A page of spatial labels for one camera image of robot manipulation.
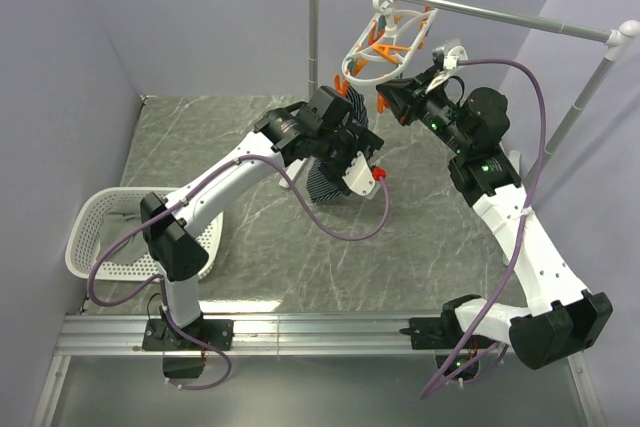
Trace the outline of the navy striped underwear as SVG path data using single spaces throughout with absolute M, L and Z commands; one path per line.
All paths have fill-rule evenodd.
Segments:
M 369 127 L 369 117 L 364 96 L 353 86 L 347 87 L 346 98 L 353 106 L 353 120 L 360 126 Z M 342 196 L 339 186 L 321 171 L 321 162 L 313 161 L 309 169 L 306 190 L 313 204 L 328 202 Z

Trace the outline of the white oval clip hanger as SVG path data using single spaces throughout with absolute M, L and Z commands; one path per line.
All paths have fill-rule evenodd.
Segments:
M 372 0 L 374 15 L 341 62 L 334 88 L 374 87 L 401 78 L 424 47 L 438 10 L 398 9 L 394 0 Z

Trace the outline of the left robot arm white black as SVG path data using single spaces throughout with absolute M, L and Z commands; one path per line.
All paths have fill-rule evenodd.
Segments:
M 229 204 L 305 159 L 313 161 L 305 208 L 351 194 L 371 198 L 378 188 L 372 158 L 383 144 L 358 92 L 322 86 L 307 101 L 266 111 L 238 146 L 189 184 L 166 197 L 146 195 L 142 235 L 159 264 L 166 337 L 180 349 L 211 337 L 198 300 L 198 273 L 209 255 L 198 238 Z

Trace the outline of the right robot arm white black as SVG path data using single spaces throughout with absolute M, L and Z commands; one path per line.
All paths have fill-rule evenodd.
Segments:
M 513 348 L 528 368 L 590 348 L 613 306 L 605 293 L 593 294 L 573 273 L 531 208 L 527 188 L 500 146 L 510 127 L 508 101 L 479 87 L 453 101 L 437 69 L 377 86 L 401 125 L 422 122 L 452 152 L 448 170 L 456 190 L 514 261 L 525 294 L 523 308 L 467 295 L 444 304 L 441 335 L 452 346 L 475 334 Z

